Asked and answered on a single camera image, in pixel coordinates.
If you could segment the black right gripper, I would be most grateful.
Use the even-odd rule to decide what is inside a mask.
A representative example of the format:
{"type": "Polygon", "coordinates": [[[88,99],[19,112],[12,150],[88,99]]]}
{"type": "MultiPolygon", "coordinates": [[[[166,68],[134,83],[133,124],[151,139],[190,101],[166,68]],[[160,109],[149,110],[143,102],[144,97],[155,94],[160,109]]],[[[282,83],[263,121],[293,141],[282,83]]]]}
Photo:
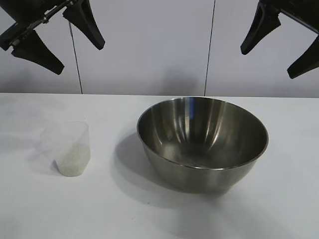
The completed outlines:
{"type": "Polygon", "coordinates": [[[307,50],[287,69],[291,79],[319,67],[319,0],[260,0],[240,49],[247,55],[265,36],[281,25],[279,13],[317,33],[307,50]]]}

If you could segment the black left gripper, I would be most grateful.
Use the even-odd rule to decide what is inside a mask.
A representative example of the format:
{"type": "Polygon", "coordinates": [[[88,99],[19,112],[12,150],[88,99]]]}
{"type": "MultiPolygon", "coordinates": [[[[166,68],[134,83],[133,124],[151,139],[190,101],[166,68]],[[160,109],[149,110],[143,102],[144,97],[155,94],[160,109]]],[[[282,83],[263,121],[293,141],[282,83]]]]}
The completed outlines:
{"type": "MultiPolygon", "coordinates": [[[[48,21],[54,14],[66,7],[63,17],[77,27],[97,48],[103,49],[105,40],[95,22],[89,0],[2,0],[0,7],[15,23],[0,35],[0,47],[8,50],[16,38],[34,24],[48,21]]],[[[13,47],[11,54],[38,64],[60,75],[63,63],[46,47],[35,30],[13,47]]]]}

